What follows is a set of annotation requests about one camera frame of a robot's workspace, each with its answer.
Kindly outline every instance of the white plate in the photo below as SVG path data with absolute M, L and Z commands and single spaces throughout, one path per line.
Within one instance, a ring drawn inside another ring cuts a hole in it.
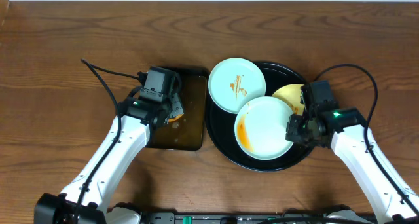
M 285 139 L 289 116 L 293 111 L 281 100 L 265 96 L 246 103 L 234 123 L 240 148 L 259 160 L 276 159 L 291 148 Z
M 208 80 L 212 100 L 229 113 L 238 113 L 250 100 L 264 96 L 262 71 L 249 60 L 229 58 L 217 64 Z

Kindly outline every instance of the round black tray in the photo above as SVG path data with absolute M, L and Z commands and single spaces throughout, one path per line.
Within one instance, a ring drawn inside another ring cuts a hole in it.
M 273 62 L 254 62 L 261 69 L 266 81 L 265 96 L 289 84 L 306 84 L 306 80 L 292 69 Z M 254 159 L 244 153 L 239 147 L 234 136 L 234 121 L 236 114 L 227 113 L 220 109 L 211 97 L 207 99 L 206 126 L 209 136 L 215 146 L 232 162 L 256 171 L 279 171 L 299 163 L 307 157 L 313 147 L 293 144 L 282 156 L 272 160 Z

